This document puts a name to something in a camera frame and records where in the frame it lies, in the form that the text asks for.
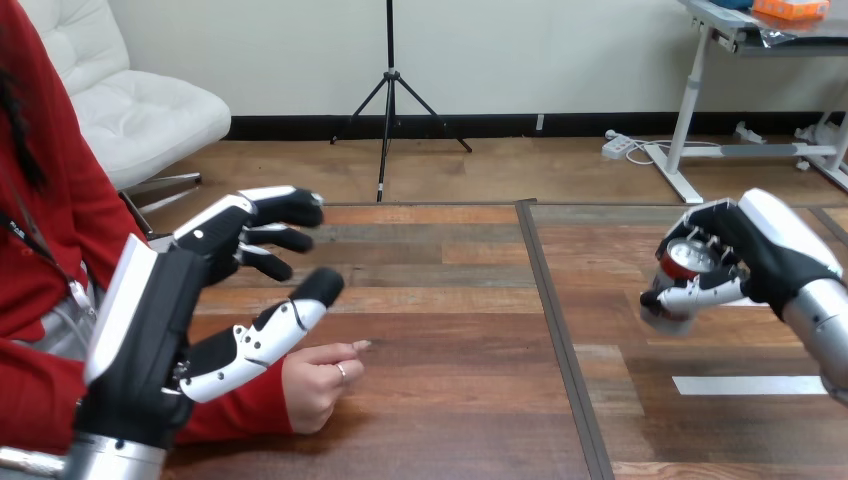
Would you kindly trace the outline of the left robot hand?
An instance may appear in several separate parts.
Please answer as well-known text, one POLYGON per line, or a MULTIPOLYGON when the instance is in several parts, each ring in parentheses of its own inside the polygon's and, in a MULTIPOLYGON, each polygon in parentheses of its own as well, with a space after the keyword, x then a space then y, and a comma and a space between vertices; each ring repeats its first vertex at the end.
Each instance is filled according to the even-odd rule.
POLYGON ((322 197, 307 189, 254 188, 195 215, 162 252, 130 237, 88 349, 75 436, 167 449, 195 404, 247 384, 283 358, 342 292, 336 271, 314 270, 249 326, 198 343, 189 341, 189 326, 204 288, 243 265, 267 270, 262 245, 308 250, 305 229, 323 222, 322 207, 322 197))

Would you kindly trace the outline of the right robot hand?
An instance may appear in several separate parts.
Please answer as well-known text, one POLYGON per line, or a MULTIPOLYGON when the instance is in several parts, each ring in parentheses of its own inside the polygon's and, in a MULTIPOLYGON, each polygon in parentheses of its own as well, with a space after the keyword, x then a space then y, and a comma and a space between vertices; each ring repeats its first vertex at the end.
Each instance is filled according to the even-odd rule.
POLYGON ((833 252, 786 203, 762 189, 687 210, 657 247, 658 278, 640 304, 686 321, 744 298, 776 315, 817 281, 843 286, 833 252))

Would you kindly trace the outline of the person's hand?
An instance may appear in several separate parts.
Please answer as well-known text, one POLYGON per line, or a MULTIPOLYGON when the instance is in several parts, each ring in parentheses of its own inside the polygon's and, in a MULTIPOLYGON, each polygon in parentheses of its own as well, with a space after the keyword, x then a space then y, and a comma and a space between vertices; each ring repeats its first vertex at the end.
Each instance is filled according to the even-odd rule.
POLYGON ((364 374, 360 355, 371 345, 369 340, 325 344, 285 358, 281 380, 294 433, 314 434, 324 427, 338 400, 364 374))

